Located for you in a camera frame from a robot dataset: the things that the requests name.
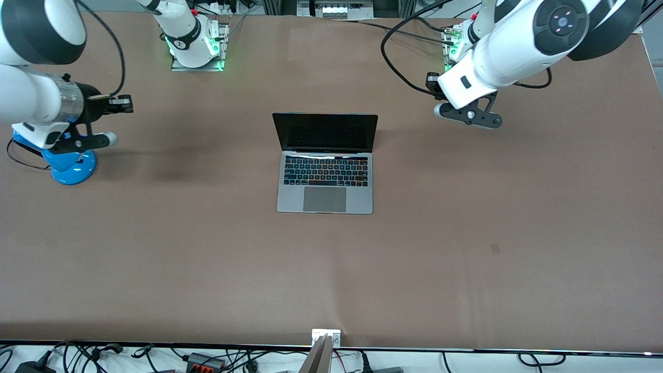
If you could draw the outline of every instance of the keyboard key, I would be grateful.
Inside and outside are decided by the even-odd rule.
[[[308,181],[309,185],[329,185],[330,187],[335,187],[336,182],[335,181],[327,181],[327,180],[309,180]]]

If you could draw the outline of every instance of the power adapter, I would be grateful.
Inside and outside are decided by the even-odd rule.
[[[36,361],[26,361],[16,368],[16,373],[55,373],[55,370],[47,366],[39,367]]]
[[[223,370],[223,360],[203,354],[193,353],[185,356],[183,359],[187,362],[186,371],[196,373],[221,373]]]

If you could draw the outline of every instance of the laptop screen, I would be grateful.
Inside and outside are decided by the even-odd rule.
[[[281,149],[291,151],[373,151],[375,114],[274,113]]]

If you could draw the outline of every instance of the white floor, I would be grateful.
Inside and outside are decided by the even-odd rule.
[[[14,372],[18,365],[26,361],[37,361],[46,352],[50,346],[15,346],[12,347],[14,355],[9,361],[4,372]],[[131,353],[137,348],[125,348],[120,355],[113,352],[103,352],[99,364],[104,367],[108,373],[149,373],[153,372],[147,359],[132,358]],[[62,367],[63,348],[58,349],[58,354],[51,355],[48,361],[48,367],[54,369],[57,373],[64,373]],[[176,349],[179,354],[191,354],[197,352],[209,357],[216,355],[225,355],[225,350],[196,350],[196,349]],[[76,350],[70,347],[67,351],[67,362],[74,360]],[[342,356],[345,370],[350,373],[361,370],[363,367],[361,355],[358,352],[339,351]],[[373,370],[383,368],[401,367],[404,373],[448,373],[442,362],[442,354],[439,352],[367,352],[371,368]],[[453,373],[469,372],[490,372],[490,373],[536,373],[535,368],[522,365],[516,359],[515,354],[479,354],[468,352],[447,352],[449,368]],[[0,364],[4,363],[7,355],[0,356]],[[186,363],[178,358],[167,348],[154,348],[150,352],[150,357],[158,371],[174,370],[177,373],[187,372]],[[257,359],[259,373],[277,373],[277,372],[298,372],[304,359],[303,354],[281,355],[271,353]],[[541,362],[552,362],[559,360],[553,356],[538,356]],[[76,372],[81,372],[83,362],[77,365]],[[663,359],[661,358],[629,358],[629,357],[607,357],[607,356],[569,356],[566,361],[559,366],[543,367],[544,373],[661,373],[663,372]],[[87,373],[95,373],[93,364],[86,367]],[[343,373],[343,368],[334,358],[331,362],[331,373]]]

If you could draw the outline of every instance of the laptop keyboard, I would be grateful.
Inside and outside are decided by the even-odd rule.
[[[369,186],[369,159],[338,157],[317,159],[286,156],[283,185]]]

